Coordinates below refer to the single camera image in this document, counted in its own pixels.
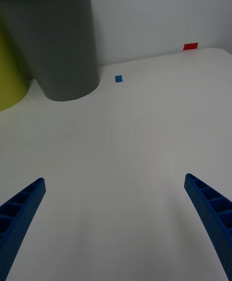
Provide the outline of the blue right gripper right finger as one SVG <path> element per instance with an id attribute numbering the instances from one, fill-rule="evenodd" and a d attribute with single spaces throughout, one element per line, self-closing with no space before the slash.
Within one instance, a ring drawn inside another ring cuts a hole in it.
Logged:
<path id="1" fill-rule="evenodd" d="M 186 174 L 184 188 L 232 280 L 232 202 L 192 174 Z"/>

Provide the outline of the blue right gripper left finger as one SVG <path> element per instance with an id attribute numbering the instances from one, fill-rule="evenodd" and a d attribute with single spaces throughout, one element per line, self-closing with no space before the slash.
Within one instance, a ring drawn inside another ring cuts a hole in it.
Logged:
<path id="1" fill-rule="evenodd" d="M 0 280 L 10 272 L 34 215 L 45 195 L 41 177 L 0 206 Z"/>

